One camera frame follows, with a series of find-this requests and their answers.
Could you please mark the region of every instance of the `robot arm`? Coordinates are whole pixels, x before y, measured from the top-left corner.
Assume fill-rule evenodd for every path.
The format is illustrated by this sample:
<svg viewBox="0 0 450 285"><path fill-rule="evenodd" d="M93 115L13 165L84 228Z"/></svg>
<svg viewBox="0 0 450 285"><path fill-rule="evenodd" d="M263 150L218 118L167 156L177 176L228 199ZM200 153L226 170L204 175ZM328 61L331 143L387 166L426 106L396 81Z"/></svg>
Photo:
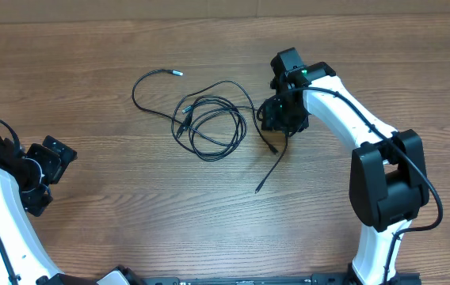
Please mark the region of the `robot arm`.
<svg viewBox="0 0 450 285"><path fill-rule="evenodd" d="M74 159L71 148L49 136L43 145L32 144L26 154L18 141L0 137L0 242L16 275L9 275L0 252L0 284L32 285L41 276L61 273L46 254L26 212L42 214L52 201L49 185L58 183Z"/></svg>
<svg viewBox="0 0 450 285"><path fill-rule="evenodd" d="M292 135L308 127L307 115L312 114L352 152L349 196L362 221L359 249L352 262L353 278L362 284L382 283L393 235L408 228L419 208L429 201L428 188L393 154L390 144L401 149L425 174L420 138L411 130L398 133L376 118L346 90L332 68L326 63L305 65L295 48L279 52L271 67L275 74L271 88L276 95L264 103L262 129ZM383 165L387 163L397 164L398 169L385 174ZM400 241L392 252L387 280L396 274L399 246Z"/></svg>
<svg viewBox="0 0 450 285"><path fill-rule="evenodd" d="M343 86L338 76L325 76L314 80L311 87L319 87L338 91L341 95L351 101L360 112L386 137L392 137L397 130L385 124L372 115L362 104L359 103ZM347 151L352 151L360 147L363 143L371 144L380 142L382 139L371 132L369 127L350 109L341 99L330 96L319 91L305 90L303 92L304 107L306 110L318 117L345 145ZM373 226L362 224L360 231L359 249L353 259L352 268L357 278L363 284L381 284L384 274L385 260L392 235L398 230L409 227L411 221L403 219L386 230L379 232ZM389 268L388 279L395 275L395 259L398 254L401 242L397 242L392 255L392 262Z"/></svg>

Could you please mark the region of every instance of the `white arm link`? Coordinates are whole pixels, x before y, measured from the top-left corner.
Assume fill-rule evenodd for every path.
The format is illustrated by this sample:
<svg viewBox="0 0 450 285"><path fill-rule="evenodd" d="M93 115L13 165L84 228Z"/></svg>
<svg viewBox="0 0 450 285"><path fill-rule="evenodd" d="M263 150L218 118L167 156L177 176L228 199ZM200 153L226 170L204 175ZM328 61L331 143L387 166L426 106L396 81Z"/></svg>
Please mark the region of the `white arm link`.
<svg viewBox="0 0 450 285"><path fill-rule="evenodd" d="M314 80L311 87L319 87L338 91L354 104L359 111L386 137L392 137L395 128L389 126L372 115L343 86L338 76L325 76ZM377 143L382 139L373 133L362 119L340 98L331 94L313 90L305 90L303 94L306 110L322 120L336 137L352 151L364 142ZM353 259L352 268L364 285L378 285L383 281L384 266L387 260L392 234L410 226L411 221L402 220L379 233L372 226L362 225L359 249ZM401 242L397 242L392 254L388 279L395 275L395 260Z"/></svg>
<svg viewBox="0 0 450 285"><path fill-rule="evenodd" d="M22 207L15 179L0 169L0 238L19 285L33 285L41 276L62 273L42 247ZM10 284L0 255L0 285Z"/></svg>

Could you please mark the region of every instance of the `black bracket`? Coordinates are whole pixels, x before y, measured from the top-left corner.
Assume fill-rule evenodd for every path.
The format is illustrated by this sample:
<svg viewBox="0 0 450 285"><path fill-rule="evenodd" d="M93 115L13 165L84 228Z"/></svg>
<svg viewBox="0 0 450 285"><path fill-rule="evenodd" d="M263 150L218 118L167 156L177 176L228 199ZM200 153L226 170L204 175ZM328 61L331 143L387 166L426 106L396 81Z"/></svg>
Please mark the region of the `black bracket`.
<svg viewBox="0 0 450 285"><path fill-rule="evenodd" d="M424 150L417 133L404 131L391 140L425 175ZM386 174L385 160L398 168ZM349 197L359 220L381 232L403 219L417 218L420 207L429 201L429 190L387 142L365 142L352 152Z"/></svg>
<svg viewBox="0 0 450 285"><path fill-rule="evenodd" d="M326 63L304 64L295 48L278 52L271 61L274 79L270 83L276 95L261 106L263 131L282 131L285 134L303 131L309 126L308 111L304 108L303 91L292 89L308 87L312 81L336 75Z"/></svg>
<svg viewBox="0 0 450 285"><path fill-rule="evenodd" d="M176 277L140 278L130 268L117 266L111 272L118 271L127 280L128 285L361 285L352 265L347 272L314 273L309 276L290 277L246 277L246 278L210 278L210 279L179 279ZM40 277L36 285L91 285L94 281L57 274L49 279ZM418 273L398 273L388 285L421 285Z"/></svg>
<svg viewBox="0 0 450 285"><path fill-rule="evenodd" d="M0 168L16 179L23 208L36 217L52 201L49 185L57 184L75 159L75 151L51 136L42 145L32 144L26 154L0 136Z"/></svg>

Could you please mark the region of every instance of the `wooden table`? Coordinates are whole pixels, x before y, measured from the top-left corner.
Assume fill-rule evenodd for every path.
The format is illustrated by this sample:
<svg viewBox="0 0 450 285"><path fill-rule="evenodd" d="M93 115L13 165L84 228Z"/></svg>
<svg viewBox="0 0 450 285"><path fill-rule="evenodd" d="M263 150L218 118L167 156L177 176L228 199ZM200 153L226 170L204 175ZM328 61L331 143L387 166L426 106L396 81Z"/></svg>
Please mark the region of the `wooden table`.
<svg viewBox="0 0 450 285"><path fill-rule="evenodd" d="M349 160L316 118L276 160L254 131L218 162L172 139L181 96L233 79L256 106L273 94L269 67L297 47L307 63L328 62L381 120L422 137L429 178L445 209L436 230L406 235L397 262L427 283L450 283L450 15L292 17L0 25L0 117L29 146L53 135L78 160L52 188L55 201L31 218L66 273L98 278L118 264L140 276L296 276L344 271L360 222L349 204ZM213 94L246 103L232 87ZM230 121L204 130L230 137ZM0 127L1 133L7 131ZM267 134L283 147L281 134ZM414 225L436 217L431 200Z"/></svg>

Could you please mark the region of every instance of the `wood grain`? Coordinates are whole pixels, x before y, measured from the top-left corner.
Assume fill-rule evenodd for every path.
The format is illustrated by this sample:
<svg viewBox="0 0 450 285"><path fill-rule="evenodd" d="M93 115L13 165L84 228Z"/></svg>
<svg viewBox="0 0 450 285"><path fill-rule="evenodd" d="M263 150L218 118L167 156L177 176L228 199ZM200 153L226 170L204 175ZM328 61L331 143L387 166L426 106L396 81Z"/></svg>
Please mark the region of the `wood grain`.
<svg viewBox="0 0 450 285"><path fill-rule="evenodd" d="M422 137L429 178L445 217L404 239L397 267L427 283L450 282L450 15L117 21L0 25L0 117L29 146L45 135L79 159L53 187L55 202L31 218L65 272L90 278L124 264L141 276L294 276L344 271L360 222L349 205L349 157L323 123L293 137L276 160L254 132L213 163L182 150L169 121L181 96L222 79L240 82L258 106L272 95L269 61L297 47L328 62L373 113ZM212 91L245 104L230 86ZM207 132L228 136L228 121ZM6 130L0 128L3 135ZM267 134L279 147L280 134ZM415 225L436 216L434 202Z"/></svg>
<svg viewBox="0 0 450 285"><path fill-rule="evenodd" d="M0 0L0 24L450 13L450 0Z"/></svg>

